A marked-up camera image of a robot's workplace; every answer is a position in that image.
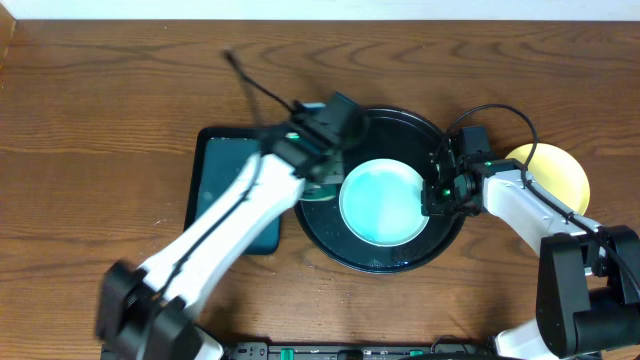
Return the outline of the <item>green yellow sponge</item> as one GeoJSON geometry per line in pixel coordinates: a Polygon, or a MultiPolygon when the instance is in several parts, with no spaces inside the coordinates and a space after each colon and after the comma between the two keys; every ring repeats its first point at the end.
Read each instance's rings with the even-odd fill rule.
{"type": "Polygon", "coordinates": [[[338,194],[336,184],[318,185],[306,183],[300,200],[305,202],[323,202],[334,199],[338,194]]]}

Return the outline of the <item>light blue plate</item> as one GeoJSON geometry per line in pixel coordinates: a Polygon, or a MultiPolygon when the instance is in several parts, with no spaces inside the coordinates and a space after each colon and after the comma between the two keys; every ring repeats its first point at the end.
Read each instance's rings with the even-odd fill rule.
{"type": "Polygon", "coordinates": [[[396,247],[427,226],[422,213],[423,177],[393,159],[374,159],[354,168],[341,185],[339,210],[347,228],[375,247],[396,247]]]}

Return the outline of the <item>yellow plate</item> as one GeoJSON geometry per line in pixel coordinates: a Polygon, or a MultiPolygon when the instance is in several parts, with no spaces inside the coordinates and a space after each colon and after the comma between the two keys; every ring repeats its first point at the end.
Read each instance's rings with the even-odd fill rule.
{"type": "Polygon", "coordinates": [[[580,163],[567,151],[539,143],[528,170],[548,192],[574,212],[584,215],[590,201],[590,183],[580,163]]]}

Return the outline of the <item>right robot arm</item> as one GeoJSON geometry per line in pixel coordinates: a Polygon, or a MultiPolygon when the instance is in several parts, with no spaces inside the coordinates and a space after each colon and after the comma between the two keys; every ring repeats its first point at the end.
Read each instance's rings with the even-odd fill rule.
{"type": "Polygon", "coordinates": [[[500,357],[570,359],[639,342],[639,236],[574,213],[516,160],[443,169],[424,182],[422,211],[491,214],[538,255],[533,320],[495,338],[500,357]]]}

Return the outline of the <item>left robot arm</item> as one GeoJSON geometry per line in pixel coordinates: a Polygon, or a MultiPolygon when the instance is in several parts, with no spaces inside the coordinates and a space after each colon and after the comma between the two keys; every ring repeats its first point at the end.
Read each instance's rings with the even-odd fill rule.
{"type": "Polygon", "coordinates": [[[300,135],[251,155],[227,190],[175,241],[141,265],[119,260],[104,274],[95,334],[116,359],[221,359],[225,348],[197,319],[254,239],[342,164],[339,147],[300,135]]]}

